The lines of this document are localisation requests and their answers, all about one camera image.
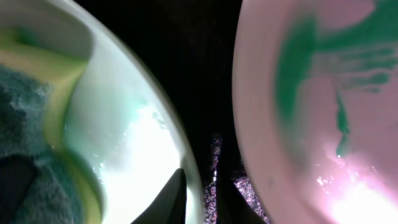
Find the mint green plate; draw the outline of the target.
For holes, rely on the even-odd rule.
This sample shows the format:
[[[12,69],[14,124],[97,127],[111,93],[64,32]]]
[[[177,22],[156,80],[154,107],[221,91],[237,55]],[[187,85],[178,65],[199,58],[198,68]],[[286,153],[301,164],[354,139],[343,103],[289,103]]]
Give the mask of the mint green plate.
[[[142,62],[73,1],[1,1],[1,29],[28,30],[35,45],[87,66],[65,113],[63,141],[99,196],[100,223],[132,223],[178,169],[185,223],[203,221],[195,159],[176,115]]]

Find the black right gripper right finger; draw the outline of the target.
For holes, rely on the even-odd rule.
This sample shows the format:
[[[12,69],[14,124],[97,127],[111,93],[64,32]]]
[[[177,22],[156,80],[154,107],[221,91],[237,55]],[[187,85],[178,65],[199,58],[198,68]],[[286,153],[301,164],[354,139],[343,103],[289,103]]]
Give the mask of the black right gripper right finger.
[[[228,165],[219,161],[216,180],[217,219],[220,224],[265,224],[233,184]]]

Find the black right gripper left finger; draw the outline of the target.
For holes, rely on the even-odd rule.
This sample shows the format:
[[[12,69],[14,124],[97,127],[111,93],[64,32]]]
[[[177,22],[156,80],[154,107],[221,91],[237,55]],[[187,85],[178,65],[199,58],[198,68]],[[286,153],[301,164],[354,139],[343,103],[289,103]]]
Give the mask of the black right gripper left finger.
[[[131,224],[185,224],[187,179],[178,168],[148,208]]]

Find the green and yellow sponge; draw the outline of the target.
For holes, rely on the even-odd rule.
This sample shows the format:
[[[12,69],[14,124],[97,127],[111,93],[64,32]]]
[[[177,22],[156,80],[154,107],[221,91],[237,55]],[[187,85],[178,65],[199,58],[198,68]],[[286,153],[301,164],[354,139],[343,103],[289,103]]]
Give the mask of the green and yellow sponge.
[[[1,29],[1,222],[100,223],[96,188],[64,141],[87,62]]]

